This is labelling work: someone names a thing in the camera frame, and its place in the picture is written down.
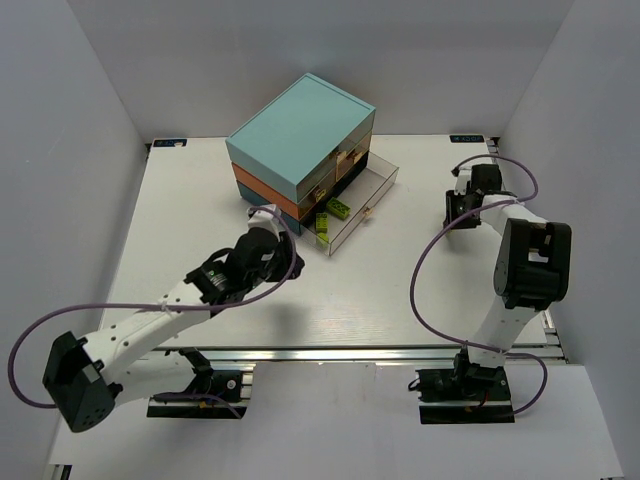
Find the lime 2x3 lego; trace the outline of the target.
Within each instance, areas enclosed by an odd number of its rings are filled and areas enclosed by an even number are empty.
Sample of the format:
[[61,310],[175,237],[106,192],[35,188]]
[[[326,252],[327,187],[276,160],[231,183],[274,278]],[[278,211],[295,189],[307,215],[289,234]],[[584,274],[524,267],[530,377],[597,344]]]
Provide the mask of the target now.
[[326,211],[340,220],[346,220],[351,213],[350,207],[337,198],[331,198],[326,203]]

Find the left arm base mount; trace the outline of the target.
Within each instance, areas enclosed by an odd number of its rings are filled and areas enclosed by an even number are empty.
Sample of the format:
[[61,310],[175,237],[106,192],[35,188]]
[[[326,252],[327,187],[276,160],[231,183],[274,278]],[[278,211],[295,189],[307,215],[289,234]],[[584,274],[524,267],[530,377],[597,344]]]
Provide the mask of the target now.
[[162,419],[241,420],[247,411],[253,368],[214,366],[197,349],[176,351],[186,360],[191,378],[182,390],[162,392],[149,400],[146,416]]

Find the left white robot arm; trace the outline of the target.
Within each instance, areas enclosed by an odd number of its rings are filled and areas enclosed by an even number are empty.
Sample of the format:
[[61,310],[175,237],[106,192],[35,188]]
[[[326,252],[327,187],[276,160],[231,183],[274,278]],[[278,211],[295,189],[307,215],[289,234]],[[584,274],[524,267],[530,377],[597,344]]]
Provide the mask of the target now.
[[158,304],[76,338],[67,332],[52,344],[43,377],[69,429],[87,431],[118,406],[141,398],[166,403],[205,402],[226,407],[241,399],[240,373],[216,371],[195,347],[153,351],[180,332],[241,303],[263,283],[300,276],[305,262],[289,236],[252,228],[232,248],[214,252],[165,293]]

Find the lime 2x2 lego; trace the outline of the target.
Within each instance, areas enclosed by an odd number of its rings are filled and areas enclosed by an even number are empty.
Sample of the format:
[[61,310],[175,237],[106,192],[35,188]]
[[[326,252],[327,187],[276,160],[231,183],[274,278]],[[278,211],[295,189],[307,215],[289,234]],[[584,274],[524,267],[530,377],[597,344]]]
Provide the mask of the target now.
[[327,233],[329,229],[328,214],[317,213],[315,217],[315,230],[317,233]]

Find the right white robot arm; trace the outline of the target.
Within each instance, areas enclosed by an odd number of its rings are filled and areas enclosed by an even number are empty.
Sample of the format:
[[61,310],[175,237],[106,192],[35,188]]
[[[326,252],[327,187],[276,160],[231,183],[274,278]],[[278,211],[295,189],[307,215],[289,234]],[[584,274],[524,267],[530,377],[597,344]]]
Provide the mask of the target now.
[[528,322],[564,299],[569,286],[571,227],[533,214],[502,189],[495,164],[453,170],[455,187],[445,194],[451,229],[490,225],[501,237],[493,273],[494,300],[467,347],[469,362],[497,369]]

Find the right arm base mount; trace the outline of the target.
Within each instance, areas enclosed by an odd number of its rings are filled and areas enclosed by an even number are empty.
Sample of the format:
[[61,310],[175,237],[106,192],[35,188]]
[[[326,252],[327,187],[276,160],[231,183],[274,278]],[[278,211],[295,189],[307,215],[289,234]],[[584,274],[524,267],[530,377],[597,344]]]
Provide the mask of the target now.
[[515,422],[504,368],[471,363],[465,349],[456,354],[451,368],[417,370],[407,389],[418,395],[423,425]]

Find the large clear bottom drawer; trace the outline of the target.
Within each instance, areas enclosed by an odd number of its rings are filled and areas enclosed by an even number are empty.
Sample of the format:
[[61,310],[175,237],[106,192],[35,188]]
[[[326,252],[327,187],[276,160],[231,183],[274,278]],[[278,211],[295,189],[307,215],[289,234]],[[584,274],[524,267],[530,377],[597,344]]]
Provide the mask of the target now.
[[300,238],[315,247],[326,256],[333,255],[350,234],[373,212],[376,204],[395,184],[399,167],[369,152],[346,175],[347,181],[341,181],[329,198],[336,198],[350,208],[344,220],[330,214],[326,202],[320,212],[328,214],[328,232],[326,238],[320,238],[316,232],[316,212],[301,225]]

